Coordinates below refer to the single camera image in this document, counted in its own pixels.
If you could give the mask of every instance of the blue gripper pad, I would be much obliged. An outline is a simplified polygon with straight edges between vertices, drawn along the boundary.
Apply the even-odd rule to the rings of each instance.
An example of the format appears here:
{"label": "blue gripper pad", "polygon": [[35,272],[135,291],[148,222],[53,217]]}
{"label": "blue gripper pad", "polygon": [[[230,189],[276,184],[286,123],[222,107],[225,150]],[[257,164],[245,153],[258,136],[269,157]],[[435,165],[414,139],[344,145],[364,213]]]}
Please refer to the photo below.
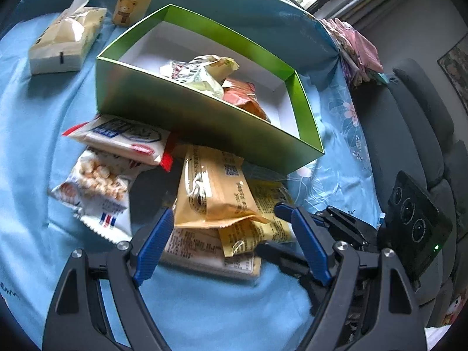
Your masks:
{"label": "blue gripper pad", "polygon": [[174,213],[171,209],[165,209],[138,252],[137,267],[133,276],[137,286],[140,286],[143,281],[148,280],[153,275],[173,228]]}
{"label": "blue gripper pad", "polygon": [[328,286],[332,277],[328,270],[327,255],[298,209],[292,212],[291,226],[313,277]]}
{"label": "blue gripper pad", "polygon": [[280,218],[289,223],[291,223],[291,214],[293,210],[294,207],[282,202],[277,203],[273,208],[273,212],[277,218]]}

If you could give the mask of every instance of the yellow snack package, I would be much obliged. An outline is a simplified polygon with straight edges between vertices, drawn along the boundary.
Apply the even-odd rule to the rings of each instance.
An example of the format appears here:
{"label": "yellow snack package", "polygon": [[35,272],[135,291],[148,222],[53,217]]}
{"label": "yellow snack package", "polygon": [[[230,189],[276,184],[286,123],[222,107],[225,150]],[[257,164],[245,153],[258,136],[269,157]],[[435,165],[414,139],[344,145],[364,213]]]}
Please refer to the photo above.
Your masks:
{"label": "yellow snack package", "polygon": [[243,159],[205,146],[188,145],[177,192],[174,226],[222,228],[261,216],[242,172]]}
{"label": "yellow snack package", "polygon": [[218,229],[225,257],[252,252],[258,243],[273,240],[277,243],[294,241],[291,224],[281,220],[273,213],[278,202],[292,203],[281,182],[249,180],[249,187],[261,215],[268,223],[245,219],[232,226]]}

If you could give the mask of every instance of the picture frame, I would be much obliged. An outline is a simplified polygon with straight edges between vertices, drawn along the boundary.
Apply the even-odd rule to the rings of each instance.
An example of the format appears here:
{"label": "picture frame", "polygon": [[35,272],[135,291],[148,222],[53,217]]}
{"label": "picture frame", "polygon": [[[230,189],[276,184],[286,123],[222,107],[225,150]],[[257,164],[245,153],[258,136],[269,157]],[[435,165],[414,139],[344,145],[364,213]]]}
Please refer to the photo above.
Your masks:
{"label": "picture frame", "polygon": [[468,114],[468,34],[452,47],[437,63],[445,72],[450,83]]}

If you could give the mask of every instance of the bear illustration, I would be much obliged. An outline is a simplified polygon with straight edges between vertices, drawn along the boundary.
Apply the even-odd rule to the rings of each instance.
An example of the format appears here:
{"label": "bear illustration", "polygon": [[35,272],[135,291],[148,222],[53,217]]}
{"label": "bear illustration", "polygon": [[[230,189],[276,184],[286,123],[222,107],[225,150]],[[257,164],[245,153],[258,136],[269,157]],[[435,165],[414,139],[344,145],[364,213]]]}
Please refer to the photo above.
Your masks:
{"label": "bear illustration", "polygon": [[131,0],[119,0],[118,1],[117,15],[122,17],[120,21],[121,24],[128,23],[127,21],[128,17],[133,12],[133,9],[135,8],[136,4],[137,4],[136,1],[131,1]]}
{"label": "bear illustration", "polygon": [[455,322],[455,320],[458,317],[458,314],[460,314],[460,311],[462,311],[462,308],[465,305],[467,298],[468,298],[467,290],[464,290],[462,294],[460,294],[455,299],[455,301],[452,302],[452,304],[447,309],[447,314],[442,323],[443,326],[451,325],[453,324],[453,322]]}

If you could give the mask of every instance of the snack bag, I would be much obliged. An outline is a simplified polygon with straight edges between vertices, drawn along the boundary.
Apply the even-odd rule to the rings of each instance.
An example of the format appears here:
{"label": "snack bag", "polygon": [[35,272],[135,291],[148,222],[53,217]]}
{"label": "snack bag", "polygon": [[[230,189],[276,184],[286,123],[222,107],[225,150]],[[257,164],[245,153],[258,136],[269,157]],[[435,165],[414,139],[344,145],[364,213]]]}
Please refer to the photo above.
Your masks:
{"label": "snack bag", "polygon": [[132,238],[129,190],[138,174],[149,169],[132,159],[87,148],[51,195],[76,209],[76,216],[105,239],[128,241]]}
{"label": "snack bag", "polygon": [[218,231],[175,229],[161,262],[217,276],[253,280],[260,275],[261,258],[253,252],[224,257]]}
{"label": "snack bag", "polygon": [[167,172],[172,167],[175,139],[167,130],[151,125],[104,114],[68,129],[63,136],[147,165],[161,165]]}
{"label": "snack bag", "polygon": [[221,228],[252,218],[267,223],[241,169],[243,159],[205,146],[189,145],[179,183],[175,227]]}
{"label": "snack bag", "polygon": [[258,104],[255,86],[252,83],[227,78],[223,83],[223,89],[224,101],[233,106],[238,106],[244,111],[250,112],[270,123],[270,119],[266,116],[265,111]]}
{"label": "snack bag", "polygon": [[291,223],[277,218],[273,212],[278,202],[292,203],[282,183],[249,180],[249,187],[262,216],[269,222],[264,224],[245,219],[232,226],[219,228],[219,238],[221,238],[225,257],[252,252],[258,243],[265,240],[273,240],[277,243],[295,240]]}
{"label": "snack bag", "polygon": [[31,73],[78,71],[99,34],[106,8],[85,5],[90,0],[74,0],[31,46],[28,56]]}
{"label": "snack bag", "polygon": [[239,69],[231,58],[216,55],[198,56],[188,63],[169,61],[160,67],[160,74],[217,99],[223,98],[221,84],[224,79]]}

